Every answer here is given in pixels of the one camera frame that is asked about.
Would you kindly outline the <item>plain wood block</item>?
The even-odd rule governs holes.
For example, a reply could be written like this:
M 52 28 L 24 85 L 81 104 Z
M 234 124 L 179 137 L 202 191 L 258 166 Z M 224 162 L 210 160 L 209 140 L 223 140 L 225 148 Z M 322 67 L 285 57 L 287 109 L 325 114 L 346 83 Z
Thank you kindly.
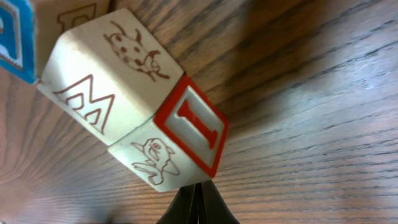
M 57 40 L 38 89 L 106 145 L 145 123 L 183 69 L 123 8 Z

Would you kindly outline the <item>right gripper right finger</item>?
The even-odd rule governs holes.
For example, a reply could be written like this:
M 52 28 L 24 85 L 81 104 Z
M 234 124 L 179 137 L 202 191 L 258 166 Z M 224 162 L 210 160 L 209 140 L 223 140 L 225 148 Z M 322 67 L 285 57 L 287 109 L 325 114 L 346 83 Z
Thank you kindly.
M 212 180 L 197 184 L 199 224 L 239 224 Z

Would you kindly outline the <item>blue L block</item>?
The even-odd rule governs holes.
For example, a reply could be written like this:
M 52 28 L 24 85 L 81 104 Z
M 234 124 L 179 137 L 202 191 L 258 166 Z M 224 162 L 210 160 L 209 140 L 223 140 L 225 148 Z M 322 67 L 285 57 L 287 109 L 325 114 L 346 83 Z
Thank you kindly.
M 108 12 L 110 0 L 1 0 L 1 66 L 33 84 L 57 39 Z

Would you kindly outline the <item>wood block red bone face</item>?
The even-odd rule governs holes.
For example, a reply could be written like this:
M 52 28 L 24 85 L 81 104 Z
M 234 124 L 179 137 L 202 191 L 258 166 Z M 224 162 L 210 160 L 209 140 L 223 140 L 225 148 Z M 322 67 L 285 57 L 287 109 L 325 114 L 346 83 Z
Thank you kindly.
M 228 120 L 186 75 L 150 120 L 108 151 L 158 192 L 212 179 Z

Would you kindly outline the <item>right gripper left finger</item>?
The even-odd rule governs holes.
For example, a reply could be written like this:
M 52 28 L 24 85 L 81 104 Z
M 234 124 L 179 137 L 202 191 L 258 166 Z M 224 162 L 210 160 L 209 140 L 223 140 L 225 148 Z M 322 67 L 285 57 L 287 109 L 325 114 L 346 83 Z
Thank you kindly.
M 196 214 L 195 186 L 189 185 L 179 188 L 166 212 L 157 221 L 157 224 L 189 224 L 193 223 L 192 215 Z

